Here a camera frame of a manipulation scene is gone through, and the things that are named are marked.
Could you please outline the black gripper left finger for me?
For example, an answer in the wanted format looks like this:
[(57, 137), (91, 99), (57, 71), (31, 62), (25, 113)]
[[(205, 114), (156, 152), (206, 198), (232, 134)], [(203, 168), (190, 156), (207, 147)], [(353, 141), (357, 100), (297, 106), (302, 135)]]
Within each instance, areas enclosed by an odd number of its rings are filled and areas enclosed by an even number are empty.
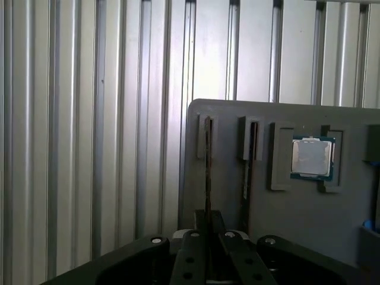
[(205, 284), (204, 229), (151, 235), (69, 270), (47, 284)]

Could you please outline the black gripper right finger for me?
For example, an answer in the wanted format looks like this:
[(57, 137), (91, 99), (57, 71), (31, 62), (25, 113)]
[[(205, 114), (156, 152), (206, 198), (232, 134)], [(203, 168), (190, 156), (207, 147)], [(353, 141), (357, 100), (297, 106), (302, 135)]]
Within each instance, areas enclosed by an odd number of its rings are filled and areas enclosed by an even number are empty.
[(282, 237), (253, 244), (227, 230), (219, 211), (212, 211), (212, 225), (240, 284), (368, 284), (368, 273)]

